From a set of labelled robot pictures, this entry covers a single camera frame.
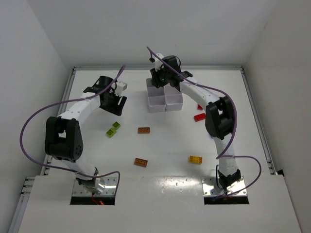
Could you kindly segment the long red lego brick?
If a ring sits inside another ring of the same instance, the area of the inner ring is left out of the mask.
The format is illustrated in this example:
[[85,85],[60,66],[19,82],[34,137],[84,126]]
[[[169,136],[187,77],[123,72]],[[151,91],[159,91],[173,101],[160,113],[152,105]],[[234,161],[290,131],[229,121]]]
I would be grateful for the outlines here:
[[201,114],[195,115],[193,118],[194,118],[195,122],[199,122],[199,121],[202,121],[202,120],[206,119],[206,114],[205,113],[201,113]]

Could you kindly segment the yellow lego brick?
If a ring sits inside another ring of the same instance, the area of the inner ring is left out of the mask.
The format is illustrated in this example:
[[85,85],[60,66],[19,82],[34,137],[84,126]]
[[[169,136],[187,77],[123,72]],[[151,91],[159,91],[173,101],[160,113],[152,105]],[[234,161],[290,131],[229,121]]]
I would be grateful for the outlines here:
[[203,158],[200,156],[190,156],[189,162],[192,164],[202,164]]

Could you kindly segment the lime green lego brick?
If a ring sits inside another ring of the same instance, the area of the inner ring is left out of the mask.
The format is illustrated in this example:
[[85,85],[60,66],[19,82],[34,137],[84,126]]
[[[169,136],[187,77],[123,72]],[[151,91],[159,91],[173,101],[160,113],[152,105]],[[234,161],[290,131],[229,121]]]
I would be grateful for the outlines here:
[[116,121],[116,122],[114,122],[113,124],[113,128],[115,129],[115,130],[117,130],[117,129],[119,129],[120,127],[121,127],[121,125]]

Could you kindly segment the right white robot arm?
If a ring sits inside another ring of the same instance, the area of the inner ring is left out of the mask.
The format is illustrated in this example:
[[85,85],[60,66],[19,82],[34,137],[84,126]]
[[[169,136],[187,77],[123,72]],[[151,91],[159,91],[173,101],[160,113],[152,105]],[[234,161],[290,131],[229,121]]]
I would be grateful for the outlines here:
[[218,160],[216,184],[227,190],[241,178],[235,160],[233,138],[236,133],[237,110],[226,94],[219,97],[197,82],[188,71],[181,71],[176,56],[157,54],[150,62],[155,66],[150,70],[151,84],[156,88],[170,85],[177,91],[189,96],[205,112],[205,128],[215,142]]

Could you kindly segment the brown lego plate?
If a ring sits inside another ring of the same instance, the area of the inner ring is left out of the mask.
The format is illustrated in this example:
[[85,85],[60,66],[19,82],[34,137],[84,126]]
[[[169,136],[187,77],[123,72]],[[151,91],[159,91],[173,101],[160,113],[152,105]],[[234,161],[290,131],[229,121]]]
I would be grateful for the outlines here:
[[134,160],[134,165],[141,166],[141,167],[147,167],[148,161],[140,158],[136,158]]
[[138,134],[145,134],[145,133],[150,133],[149,127],[139,127],[138,128]]

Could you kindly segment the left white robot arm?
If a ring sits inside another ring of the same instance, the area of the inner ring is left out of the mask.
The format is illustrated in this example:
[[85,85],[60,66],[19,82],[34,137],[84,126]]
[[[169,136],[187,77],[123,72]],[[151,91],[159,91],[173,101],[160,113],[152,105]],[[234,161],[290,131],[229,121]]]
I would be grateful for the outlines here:
[[78,184],[93,194],[102,193],[104,186],[97,176],[98,169],[83,155],[81,126],[98,108],[120,116],[127,100],[122,94],[126,89],[126,83],[100,76],[93,86],[83,91],[78,102],[46,121],[46,154],[73,170]]

